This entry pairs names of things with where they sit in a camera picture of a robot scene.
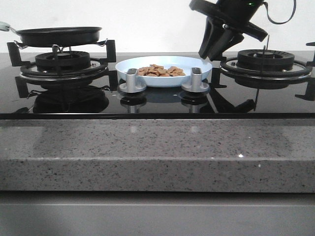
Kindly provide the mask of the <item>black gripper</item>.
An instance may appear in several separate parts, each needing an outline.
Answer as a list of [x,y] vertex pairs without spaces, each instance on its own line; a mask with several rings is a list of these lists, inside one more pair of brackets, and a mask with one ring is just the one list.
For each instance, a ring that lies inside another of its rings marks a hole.
[[[207,16],[200,57],[216,60],[227,49],[244,40],[242,33],[263,41],[268,33],[250,22],[262,3],[261,0],[219,0],[216,3],[192,0],[189,4],[191,10]],[[225,30],[223,25],[227,25],[229,30]]]

